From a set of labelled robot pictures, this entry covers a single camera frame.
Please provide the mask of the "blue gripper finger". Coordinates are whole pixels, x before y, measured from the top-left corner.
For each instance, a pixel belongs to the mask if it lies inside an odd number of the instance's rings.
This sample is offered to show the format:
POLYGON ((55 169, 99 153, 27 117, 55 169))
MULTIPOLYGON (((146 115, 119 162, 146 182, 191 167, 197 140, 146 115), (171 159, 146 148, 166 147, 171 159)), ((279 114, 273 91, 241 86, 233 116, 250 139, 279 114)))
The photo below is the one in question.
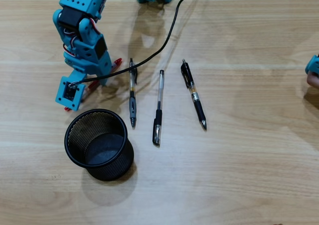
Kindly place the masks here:
POLYGON ((99 74, 98 77, 106 76, 111 73, 112 62, 108 51, 98 51, 99 74))

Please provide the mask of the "blue gripper body black motor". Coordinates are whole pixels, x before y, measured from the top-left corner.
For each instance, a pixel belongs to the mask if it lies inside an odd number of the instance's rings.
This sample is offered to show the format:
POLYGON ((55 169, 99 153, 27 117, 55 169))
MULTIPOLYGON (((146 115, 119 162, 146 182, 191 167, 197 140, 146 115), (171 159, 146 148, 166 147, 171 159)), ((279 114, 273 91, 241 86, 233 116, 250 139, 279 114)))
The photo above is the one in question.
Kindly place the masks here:
POLYGON ((78 36, 72 36, 66 49, 69 53, 65 51, 64 57, 68 66, 84 74, 99 74, 98 51, 107 51, 103 34, 97 35, 92 45, 81 41, 78 36))

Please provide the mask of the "person's hand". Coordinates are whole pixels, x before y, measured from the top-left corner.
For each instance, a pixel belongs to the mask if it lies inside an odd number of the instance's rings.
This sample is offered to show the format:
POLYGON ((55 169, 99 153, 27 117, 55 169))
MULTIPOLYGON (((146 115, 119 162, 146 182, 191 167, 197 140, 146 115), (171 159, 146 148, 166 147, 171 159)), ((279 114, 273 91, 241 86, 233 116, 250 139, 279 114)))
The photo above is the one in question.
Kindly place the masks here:
POLYGON ((308 72, 307 74, 307 83, 316 88, 319 89, 319 75, 314 72, 308 72))

